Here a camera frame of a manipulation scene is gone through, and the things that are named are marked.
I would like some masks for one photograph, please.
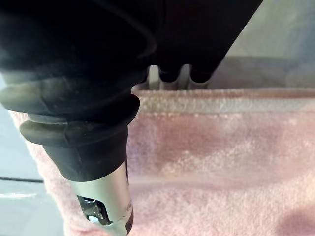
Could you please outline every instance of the pink towel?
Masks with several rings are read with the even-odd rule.
[[[136,93],[130,236],[315,236],[315,90]],[[65,235],[106,236],[43,148],[27,145]]]

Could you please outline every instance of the white surface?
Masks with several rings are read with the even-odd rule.
[[[42,179],[23,137],[0,105],[0,177]]]
[[[63,220],[42,183],[0,180],[0,236],[62,236]]]

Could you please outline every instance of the towel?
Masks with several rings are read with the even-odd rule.
[[[130,236],[315,236],[314,89],[135,93]],[[64,235],[108,235],[84,218],[43,147],[27,147]]]

